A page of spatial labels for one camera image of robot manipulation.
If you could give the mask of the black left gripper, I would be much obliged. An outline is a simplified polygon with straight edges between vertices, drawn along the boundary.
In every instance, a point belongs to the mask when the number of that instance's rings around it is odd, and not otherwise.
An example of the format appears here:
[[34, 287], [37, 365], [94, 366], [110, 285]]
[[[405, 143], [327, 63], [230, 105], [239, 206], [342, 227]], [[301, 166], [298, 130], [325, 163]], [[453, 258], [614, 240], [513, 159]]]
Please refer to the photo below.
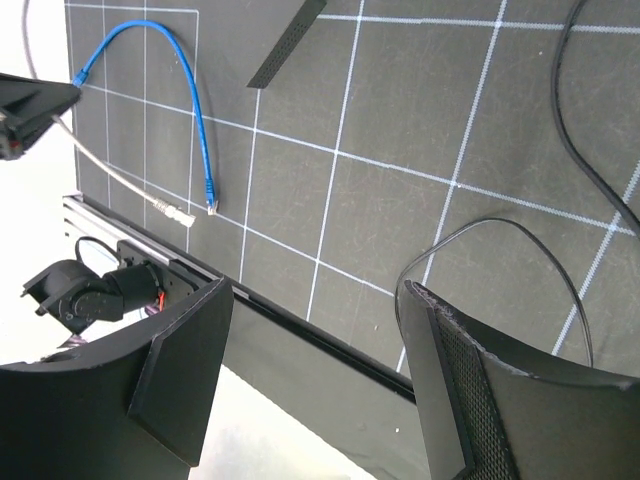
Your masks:
[[19, 159], [81, 98], [78, 87], [1, 74], [1, 159]]

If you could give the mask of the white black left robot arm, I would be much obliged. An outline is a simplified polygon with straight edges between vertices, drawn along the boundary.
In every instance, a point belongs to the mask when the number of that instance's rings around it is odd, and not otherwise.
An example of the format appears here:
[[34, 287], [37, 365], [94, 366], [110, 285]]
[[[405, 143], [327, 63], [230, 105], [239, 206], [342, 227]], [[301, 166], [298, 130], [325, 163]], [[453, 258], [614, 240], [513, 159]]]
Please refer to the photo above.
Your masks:
[[[1, 159], [21, 158], [81, 98], [67, 83], [1, 76]], [[80, 246], [74, 260], [61, 260], [24, 284], [25, 295], [39, 303], [36, 314], [49, 314], [74, 335], [97, 320], [117, 322], [124, 315], [155, 303], [161, 294], [158, 269], [148, 262], [129, 265], [102, 276], [85, 265]]]

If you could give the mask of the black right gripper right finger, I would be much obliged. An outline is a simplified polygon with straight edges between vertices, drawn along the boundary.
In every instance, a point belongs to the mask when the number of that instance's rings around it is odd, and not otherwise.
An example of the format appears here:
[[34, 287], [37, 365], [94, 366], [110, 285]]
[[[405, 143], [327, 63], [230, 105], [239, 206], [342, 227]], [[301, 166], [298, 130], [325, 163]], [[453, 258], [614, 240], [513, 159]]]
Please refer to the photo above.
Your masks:
[[434, 479], [635, 479], [639, 381], [531, 347], [406, 281], [397, 298]]

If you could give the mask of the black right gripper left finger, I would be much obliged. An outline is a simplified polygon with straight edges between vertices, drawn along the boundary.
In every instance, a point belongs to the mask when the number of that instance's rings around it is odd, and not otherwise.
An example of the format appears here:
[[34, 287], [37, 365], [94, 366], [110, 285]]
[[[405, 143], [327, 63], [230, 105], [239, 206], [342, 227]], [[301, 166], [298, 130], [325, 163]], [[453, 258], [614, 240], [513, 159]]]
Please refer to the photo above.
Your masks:
[[201, 460], [231, 283], [36, 363], [1, 369], [5, 479], [185, 479]]

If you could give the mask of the black network switch box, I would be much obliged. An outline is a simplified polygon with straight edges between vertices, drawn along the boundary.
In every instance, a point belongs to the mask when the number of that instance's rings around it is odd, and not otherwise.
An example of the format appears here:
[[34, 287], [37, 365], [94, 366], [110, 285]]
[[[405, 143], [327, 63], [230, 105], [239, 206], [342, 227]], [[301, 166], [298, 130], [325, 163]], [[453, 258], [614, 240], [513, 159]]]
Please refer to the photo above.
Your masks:
[[275, 1], [267, 5], [265, 18], [259, 20], [263, 55], [248, 88], [265, 89], [298, 46], [303, 36], [327, 5], [326, 1]]

